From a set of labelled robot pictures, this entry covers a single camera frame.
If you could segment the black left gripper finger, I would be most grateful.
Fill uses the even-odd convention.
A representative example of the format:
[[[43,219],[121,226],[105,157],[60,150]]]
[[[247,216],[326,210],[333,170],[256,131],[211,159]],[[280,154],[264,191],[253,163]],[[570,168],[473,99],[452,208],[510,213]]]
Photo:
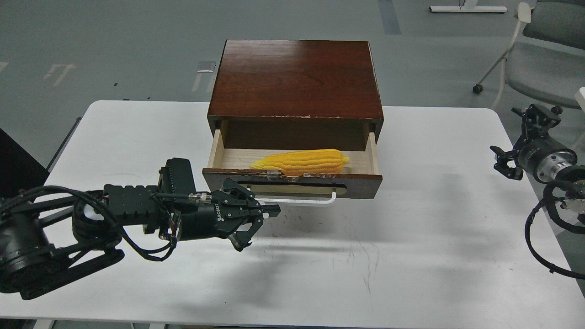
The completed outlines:
[[[240,227],[248,223],[250,223],[250,227],[247,230],[238,231]],[[228,219],[229,229],[226,238],[231,242],[236,251],[242,252],[247,246],[251,245],[251,238],[259,231],[263,223],[263,215]]]
[[[212,203],[215,204],[217,219],[263,218],[277,217],[279,205],[263,205],[255,198],[255,194],[236,183],[226,179],[221,189],[211,192]]]

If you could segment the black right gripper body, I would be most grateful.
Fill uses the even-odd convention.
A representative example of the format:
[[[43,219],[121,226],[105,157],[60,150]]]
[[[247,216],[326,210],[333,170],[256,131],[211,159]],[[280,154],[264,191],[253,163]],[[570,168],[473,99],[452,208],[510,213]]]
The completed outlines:
[[[533,139],[519,137],[516,149],[516,165],[539,183],[563,179],[562,171],[576,165],[578,159],[575,151],[549,135]]]

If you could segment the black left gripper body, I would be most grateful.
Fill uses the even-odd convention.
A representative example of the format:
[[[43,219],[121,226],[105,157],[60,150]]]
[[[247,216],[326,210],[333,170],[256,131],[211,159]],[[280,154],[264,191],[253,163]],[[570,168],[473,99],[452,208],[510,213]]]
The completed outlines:
[[[194,212],[181,213],[178,220],[178,241],[226,238],[231,234],[226,216],[226,207],[215,203],[201,204]]]

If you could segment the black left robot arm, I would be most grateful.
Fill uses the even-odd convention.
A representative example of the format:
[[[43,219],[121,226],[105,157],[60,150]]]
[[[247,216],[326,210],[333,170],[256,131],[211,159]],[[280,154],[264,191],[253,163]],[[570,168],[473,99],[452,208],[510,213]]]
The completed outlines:
[[[122,260],[121,241],[158,262],[180,241],[228,239],[242,251],[280,214],[230,179],[197,191],[188,159],[167,160],[159,175],[154,186],[40,186],[2,199],[1,292],[40,297]]]

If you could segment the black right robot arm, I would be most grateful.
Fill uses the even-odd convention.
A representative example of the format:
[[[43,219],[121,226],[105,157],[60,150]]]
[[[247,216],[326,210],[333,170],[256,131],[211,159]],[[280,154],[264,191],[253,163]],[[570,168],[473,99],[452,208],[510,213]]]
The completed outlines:
[[[560,218],[557,204],[563,209],[577,213],[584,221],[584,166],[578,165],[578,156],[549,135],[549,130],[560,124],[562,109],[554,106],[530,105],[528,108],[512,108],[521,118],[521,134],[512,150],[503,151],[497,146],[494,169],[508,179],[521,180],[524,173],[544,185],[542,199],[535,208],[547,210],[557,226],[571,233],[583,234],[584,229]]]

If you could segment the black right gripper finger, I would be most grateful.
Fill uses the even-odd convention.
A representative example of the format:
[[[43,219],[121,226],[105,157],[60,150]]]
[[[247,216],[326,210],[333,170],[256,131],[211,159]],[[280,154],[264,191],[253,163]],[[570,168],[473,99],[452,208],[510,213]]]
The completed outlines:
[[[512,180],[522,180],[524,177],[524,170],[521,167],[510,167],[509,162],[514,162],[518,165],[518,156],[520,150],[513,149],[504,152],[498,146],[490,146],[489,149],[495,154],[495,164],[493,168],[501,173],[504,177]]]
[[[545,106],[531,104],[528,108],[512,108],[511,111],[522,119],[521,135],[518,142],[530,142],[549,135],[549,129],[560,124],[562,108],[554,106],[548,110]]]

